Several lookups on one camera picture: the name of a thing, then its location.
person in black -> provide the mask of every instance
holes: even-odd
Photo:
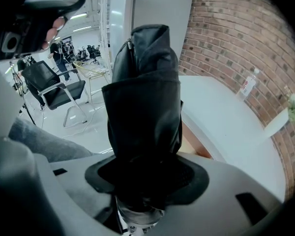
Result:
[[[24,59],[19,59],[18,62],[17,62],[18,71],[19,71],[18,76],[20,77],[22,75],[21,72],[26,67],[28,67],[28,66],[30,66],[30,65],[32,65],[34,63],[36,63],[36,61],[33,59],[32,56],[29,56],[29,55],[25,56]],[[32,95],[39,101],[40,108],[43,110],[46,107],[43,98],[38,95],[37,89],[31,83],[29,83],[29,81],[27,79],[25,79],[25,83],[26,83],[29,91],[32,93]]]
[[[48,58],[50,59],[51,57],[53,57],[60,72],[66,72],[67,68],[65,67],[65,64],[67,62],[65,61],[63,57],[62,45],[63,45],[62,42],[60,43],[53,42],[50,46],[50,54],[48,55]],[[65,82],[70,81],[70,75],[68,73],[64,75],[64,78],[65,78]]]

black bag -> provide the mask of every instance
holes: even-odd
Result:
[[[134,29],[117,54],[112,83],[102,92],[117,159],[160,162],[177,153],[182,136],[180,82],[168,26]]]

ceiling light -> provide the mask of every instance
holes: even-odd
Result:
[[[80,17],[85,17],[85,16],[87,16],[87,14],[82,13],[82,14],[79,14],[79,15],[75,15],[75,16],[71,17],[70,19],[75,19],[75,18],[80,18]]]
[[[9,67],[9,69],[5,72],[5,74],[7,74],[9,71],[11,71],[13,65]]]
[[[74,29],[73,32],[78,31],[78,30],[88,29],[88,28],[91,28],[91,26],[86,26],[86,27],[83,27],[83,28]]]

brick wall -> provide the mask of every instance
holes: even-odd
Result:
[[[295,38],[270,0],[192,0],[179,70],[212,76],[237,92],[254,67],[260,82],[246,103],[266,126],[287,105],[284,86],[295,92]],[[295,124],[272,137],[295,191]]]

chair armrest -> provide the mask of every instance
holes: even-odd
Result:
[[[42,95],[44,95],[44,94],[50,92],[51,90],[54,90],[55,88],[66,89],[67,87],[65,86],[64,83],[59,82],[59,83],[57,83],[57,84],[54,84],[54,85],[52,85],[52,86],[50,86],[50,87],[44,89],[44,90],[41,91],[41,92],[39,92],[38,95],[39,95],[39,96],[42,96]]]
[[[63,74],[67,74],[67,73],[70,73],[70,72],[75,73],[75,74],[78,76],[79,81],[81,81],[81,78],[80,78],[79,72],[78,72],[78,70],[77,70],[76,68],[75,68],[75,69],[72,69],[72,70],[69,70],[69,71],[65,71],[65,72],[60,73],[60,74],[57,74],[57,75],[58,75],[58,76],[61,76],[61,75],[63,75]]]
[[[78,73],[78,70],[77,70],[77,69],[72,69],[72,70],[65,71],[65,72],[63,72],[63,73],[57,74],[57,75],[58,75],[58,76],[61,76],[61,75],[64,75],[64,74],[67,74],[67,73],[70,73],[70,72]]]

